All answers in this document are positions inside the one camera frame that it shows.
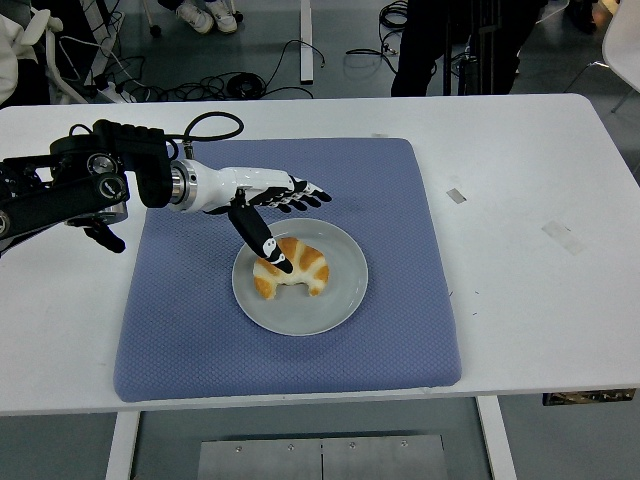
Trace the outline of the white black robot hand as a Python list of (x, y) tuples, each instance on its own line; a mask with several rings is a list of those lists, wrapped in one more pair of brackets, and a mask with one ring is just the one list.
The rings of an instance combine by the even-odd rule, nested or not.
[(259, 258), (289, 274), (293, 271), (271, 230), (257, 212), (259, 207), (276, 208), (284, 213), (304, 211), (329, 202), (331, 196), (315, 184), (282, 170), (227, 167), (214, 170), (192, 161), (196, 179), (195, 201), (191, 211), (211, 215), (225, 214), (246, 245)]

